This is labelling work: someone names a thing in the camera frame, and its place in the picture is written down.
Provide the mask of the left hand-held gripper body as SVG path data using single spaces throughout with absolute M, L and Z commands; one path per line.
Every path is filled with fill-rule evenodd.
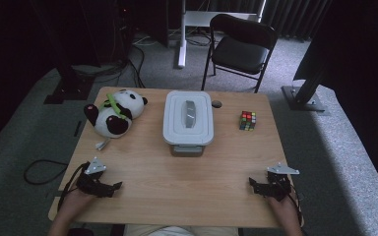
M 97 197 L 104 192 L 115 192 L 112 190 L 112 185 L 103 184 L 99 181 L 105 170 L 106 166 L 95 156 L 82 167 L 76 186 L 82 192 Z

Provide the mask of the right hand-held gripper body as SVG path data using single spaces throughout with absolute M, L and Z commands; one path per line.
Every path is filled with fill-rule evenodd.
M 291 193 L 290 180 L 288 176 L 298 175 L 299 171 L 280 162 L 274 166 L 268 167 L 267 171 L 267 178 L 271 187 L 270 196 L 280 202 Z

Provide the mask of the colourful puzzle cube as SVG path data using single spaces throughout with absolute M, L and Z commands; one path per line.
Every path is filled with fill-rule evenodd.
M 253 131 L 257 122 L 255 112 L 242 111 L 239 120 L 239 129 L 243 131 Z

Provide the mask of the panda plush toy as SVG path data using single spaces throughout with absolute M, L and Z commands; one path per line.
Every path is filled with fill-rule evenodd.
M 95 148 L 102 150 L 111 139 L 124 136 L 144 111 L 148 100 L 130 89 L 121 89 L 108 93 L 106 100 L 100 105 L 88 104 L 84 113 L 94 130 L 104 137 Z

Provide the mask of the white storage box lid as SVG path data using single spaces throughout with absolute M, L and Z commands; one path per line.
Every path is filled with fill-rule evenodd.
M 171 91 L 166 96 L 162 134 L 170 145 L 210 144 L 215 134 L 211 97 L 204 91 Z

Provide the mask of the person's right hand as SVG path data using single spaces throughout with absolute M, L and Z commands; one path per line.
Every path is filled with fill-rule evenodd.
M 273 197 L 267 197 L 267 202 L 280 225 L 296 225 L 299 223 L 296 204 L 290 197 L 284 197 L 280 201 Z

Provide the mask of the person's left hand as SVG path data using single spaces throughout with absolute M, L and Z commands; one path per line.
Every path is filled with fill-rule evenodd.
M 62 206 L 58 210 L 57 218 L 65 221 L 73 221 L 94 200 L 94 195 L 86 194 L 79 189 L 70 191 L 65 196 Z

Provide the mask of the person's light trousers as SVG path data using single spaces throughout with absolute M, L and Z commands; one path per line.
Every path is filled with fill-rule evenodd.
M 128 224 L 124 236 L 239 236 L 236 227 Z

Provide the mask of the black stand with grey base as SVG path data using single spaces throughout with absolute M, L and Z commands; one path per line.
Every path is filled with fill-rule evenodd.
M 326 66 L 321 66 L 316 74 L 306 80 L 301 87 L 283 86 L 282 91 L 285 100 L 291 110 L 315 111 L 318 114 L 327 113 L 327 108 L 321 103 L 316 94 L 317 87 L 323 80 Z

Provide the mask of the black folding chair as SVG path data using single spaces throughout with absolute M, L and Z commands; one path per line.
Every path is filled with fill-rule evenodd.
M 201 90 L 209 66 L 256 81 L 257 93 L 278 40 L 277 32 L 262 23 L 218 14 L 210 20 L 209 46 Z

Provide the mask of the dark cloth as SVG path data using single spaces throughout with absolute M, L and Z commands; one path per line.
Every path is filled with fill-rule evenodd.
M 378 0 L 333 0 L 294 77 L 335 92 L 378 172 Z

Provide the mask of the dark pleated curtain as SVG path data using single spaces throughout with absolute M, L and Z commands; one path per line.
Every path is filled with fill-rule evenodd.
M 314 37 L 333 0 L 267 0 L 262 21 L 281 37 Z M 186 0 L 187 11 L 255 13 L 260 0 Z

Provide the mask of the white desk frame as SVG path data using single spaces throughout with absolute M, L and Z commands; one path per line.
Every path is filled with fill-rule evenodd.
M 260 0 L 258 10 L 255 13 L 235 13 L 229 12 L 233 17 L 250 20 L 255 22 L 261 22 L 264 12 L 264 8 L 267 0 Z M 181 36 L 180 47 L 178 54 L 178 67 L 184 68 L 186 65 L 186 52 L 187 52 L 187 40 L 186 40 L 186 28 L 187 27 L 207 27 L 210 20 L 218 15 L 219 12 L 203 12 L 203 11 L 187 11 L 186 0 L 182 0 L 181 8 Z

